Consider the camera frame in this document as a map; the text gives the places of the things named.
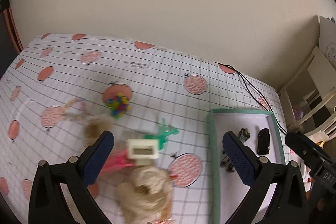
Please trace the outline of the pink comb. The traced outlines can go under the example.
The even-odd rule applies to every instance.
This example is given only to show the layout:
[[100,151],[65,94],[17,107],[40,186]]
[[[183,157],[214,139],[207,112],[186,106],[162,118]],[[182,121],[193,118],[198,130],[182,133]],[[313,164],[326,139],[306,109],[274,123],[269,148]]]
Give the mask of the pink comb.
[[127,150],[112,151],[103,165],[100,175],[118,172],[124,168],[134,166],[134,161],[127,157]]

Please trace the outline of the black toy car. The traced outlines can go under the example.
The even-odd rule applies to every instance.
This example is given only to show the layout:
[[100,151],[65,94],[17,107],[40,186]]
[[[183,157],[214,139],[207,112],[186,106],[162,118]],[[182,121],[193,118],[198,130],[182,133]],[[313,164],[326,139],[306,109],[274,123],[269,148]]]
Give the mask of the black toy car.
[[270,133],[268,128],[263,128],[257,135],[257,154],[268,155],[270,147]]

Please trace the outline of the cotton swab bag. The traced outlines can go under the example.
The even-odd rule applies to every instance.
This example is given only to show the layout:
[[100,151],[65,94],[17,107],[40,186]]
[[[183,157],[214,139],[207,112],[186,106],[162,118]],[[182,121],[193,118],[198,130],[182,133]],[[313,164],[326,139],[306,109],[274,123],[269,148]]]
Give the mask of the cotton swab bag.
[[89,116],[85,120],[84,147],[93,145],[104,131],[111,131],[113,120],[108,115]]

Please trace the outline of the black gold action figure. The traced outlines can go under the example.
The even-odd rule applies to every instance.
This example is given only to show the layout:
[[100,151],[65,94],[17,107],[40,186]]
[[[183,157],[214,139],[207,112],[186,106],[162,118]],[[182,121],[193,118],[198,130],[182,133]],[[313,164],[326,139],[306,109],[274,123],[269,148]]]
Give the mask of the black gold action figure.
[[220,163],[221,167],[226,169],[226,172],[233,173],[234,171],[242,171],[250,168],[250,163],[246,155],[244,143],[250,138],[250,133],[247,128],[241,128],[236,135],[233,131],[228,131],[224,134],[223,159]]

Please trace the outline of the cream hair claw clip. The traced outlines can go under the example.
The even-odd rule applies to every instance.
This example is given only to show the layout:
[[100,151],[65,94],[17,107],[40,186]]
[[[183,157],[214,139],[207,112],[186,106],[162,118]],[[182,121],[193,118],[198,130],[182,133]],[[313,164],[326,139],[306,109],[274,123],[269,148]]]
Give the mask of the cream hair claw clip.
[[129,159],[154,160],[159,158],[157,139],[128,139],[126,148]]

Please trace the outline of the cream lace scrunchie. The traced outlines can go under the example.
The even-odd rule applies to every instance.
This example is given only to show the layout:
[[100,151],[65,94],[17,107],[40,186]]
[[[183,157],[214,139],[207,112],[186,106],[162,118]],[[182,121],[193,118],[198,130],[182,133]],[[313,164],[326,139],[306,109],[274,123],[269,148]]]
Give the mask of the cream lace scrunchie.
[[116,194],[125,223],[152,223],[172,202],[173,185],[167,170],[144,166],[119,184]]

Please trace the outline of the colourful bead toy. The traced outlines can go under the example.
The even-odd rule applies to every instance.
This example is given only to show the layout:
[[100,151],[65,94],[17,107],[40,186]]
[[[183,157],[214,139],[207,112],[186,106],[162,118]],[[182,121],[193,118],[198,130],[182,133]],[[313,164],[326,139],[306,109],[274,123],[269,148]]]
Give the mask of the colourful bead toy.
[[108,99],[106,105],[108,106],[110,114],[113,118],[119,118],[130,109],[129,100],[127,96],[122,93],[117,93],[116,96]]

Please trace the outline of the green plastic figure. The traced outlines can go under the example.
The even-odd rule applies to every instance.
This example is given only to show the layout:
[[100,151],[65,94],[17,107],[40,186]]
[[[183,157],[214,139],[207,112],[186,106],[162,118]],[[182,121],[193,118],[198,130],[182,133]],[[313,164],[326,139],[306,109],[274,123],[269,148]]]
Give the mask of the green plastic figure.
[[169,124],[166,124],[165,118],[162,118],[161,123],[158,125],[157,134],[146,134],[143,136],[144,139],[157,140],[158,150],[163,150],[165,144],[167,143],[168,137],[170,135],[177,135],[179,130]]

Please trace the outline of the cream shelf unit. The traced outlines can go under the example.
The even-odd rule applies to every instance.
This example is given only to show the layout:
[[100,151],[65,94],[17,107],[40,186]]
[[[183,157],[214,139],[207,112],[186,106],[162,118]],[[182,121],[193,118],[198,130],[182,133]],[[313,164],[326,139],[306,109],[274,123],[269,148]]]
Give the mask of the cream shelf unit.
[[[289,91],[298,81],[300,92],[298,102],[293,104]],[[287,131],[297,132],[303,123],[312,118],[322,107],[335,106],[335,69],[315,47],[308,59],[279,91],[280,102]]]

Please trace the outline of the white commemorative book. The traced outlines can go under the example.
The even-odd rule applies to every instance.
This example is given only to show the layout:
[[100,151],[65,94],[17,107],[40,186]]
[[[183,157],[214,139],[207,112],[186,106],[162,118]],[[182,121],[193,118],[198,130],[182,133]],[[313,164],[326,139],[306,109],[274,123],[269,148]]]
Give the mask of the white commemorative book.
[[319,49],[335,68],[336,28],[331,20],[319,16]]

